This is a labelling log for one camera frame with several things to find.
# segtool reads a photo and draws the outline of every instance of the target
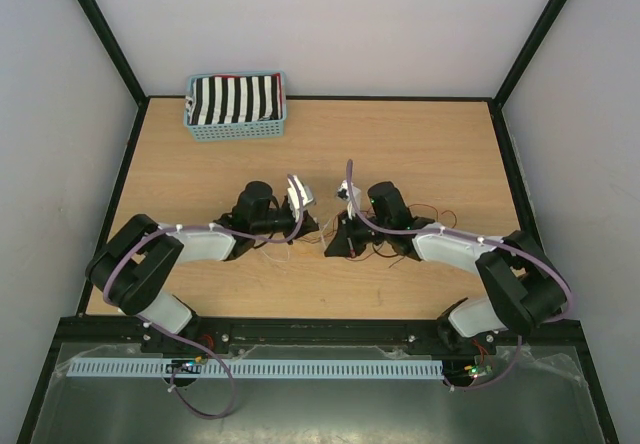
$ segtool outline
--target gray wall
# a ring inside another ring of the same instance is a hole
[[[640,421],[640,0],[570,0],[506,106],[621,442]]]
[[[0,442],[73,314],[133,100],[75,0],[0,0]]]
[[[283,69],[295,94],[492,96],[547,0],[98,0],[152,94]]]

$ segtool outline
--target black stripe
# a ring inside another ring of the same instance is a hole
[[[213,111],[215,110],[216,102],[216,79],[215,77],[209,77],[209,107],[207,107],[207,117],[204,120],[205,124],[211,124],[213,122]]]
[[[251,122],[253,120],[253,79],[247,77],[247,120],[245,122]]]
[[[264,87],[264,76],[258,77],[258,90],[260,91],[260,111],[258,111],[256,121],[263,119],[264,113],[267,112],[267,91]]]
[[[198,116],[202,110],[202,79],[196,79],[195,91],[193,93],[193,99],[196,104],[191,114],[191,124],[198,124]]]
[[[271,76],[271,120],[280,119],[278,102],[278,76]]]
[[[220,119],[218,119],[217,124],[224,123],[227,117],[227,101],[229,100],[229,79],[223,77],[220,81],[222,82],[222,90],[220,91]]]
[[[233,79],[233,84],[236,90],[233,94],[233,114],[231,115],[231,122],[238,122],[238,118],[240,117],[240,105],[242,104],[242,89],[240,88],[240,81],[242,81],[242,79],[244,79],[244,77],[237,77]]]

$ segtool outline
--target wooden surface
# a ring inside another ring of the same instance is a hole
[[[458,228],[493,235],[518,228],[486,104],[288,104],[282,138],[197,143],[182,126],[183,100],[152,99],[112,232],[137,213],[173,224],[210,222],[252,180],[268,182],[281,198],[288,172],[311,186],[318,200],[311,214],[323,225],[344,209],[334,193],[348,158],[365,193],[390,180],[407,204],[453,210]],[[412,210],[435,217],[427,207]],[[453,216],[441,222],[452,225]],[[322,244],[300,242],[263,250],[271,259],[258,250],[234,262],[180,265],[164,289],[204,316],[353,319],[432,319],[462,297],[484,294],[478,277],[438,263],[404,259],[390,268],[396,259],[377,255],[327,259]],[[279,262],[287,251],[290,259]],[[116,309],[94,289],[87,312]]]

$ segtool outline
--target gray floor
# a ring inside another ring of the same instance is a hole
[[[61,359],[77,352],[67,348]],[[107,346],[91,355],[127,352],[135,351]],[[323,357],[353,358],[360,351],[324,352]],[[450,393],[434,381],[241,380],[237,410],[222,421],[193,417],[161,379],[66,378],[61,363],[33,442],[601,443],[575,353],[558,352],[534,348],[504,381],[467,393]],[[185,395],[203,411],[215,412],[229,389],[222,380],[200,380]]]

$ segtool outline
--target black frame post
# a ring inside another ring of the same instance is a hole
[[[109,27],[107,20],[104,18],[100,7],[98,7],[98,3],[96,0],[78,0],[78,3],[89,19],[93,29],[96,31],[96,34],[100,38],[102,45],[120,73],[120,77],[122,77],[122,80],[129,89],[133,99],[138,105],[141,105],[146,100],[147,96],[142,90],[138,79],[127,61],[127,58],[122,52],[122,49],[120,49],[120,45],[118,44],[118,41],[116,41],[113,32],[111,32],[111,28]]]
[[[549,32],[549,29],[551,29],[551,26],[555,22],[566,2],[567,0],[549,0],[549,2],[547,2],[547,5],[536,22],[536,25],[533,26],[531,34],[529,34],[529,37],[524,43],[520,54],[518,54],[518,57],[507,74],[507,77],[496,94],[494,100],[498,109],[502,109],[507,102],[507,99],[509,99],[509,96],[515,89],[518,81],[520,81],[525,69],[531,62],[531,59],[533,59],[533,56],[540,47],[540,44],[542,44],[542,41]]]

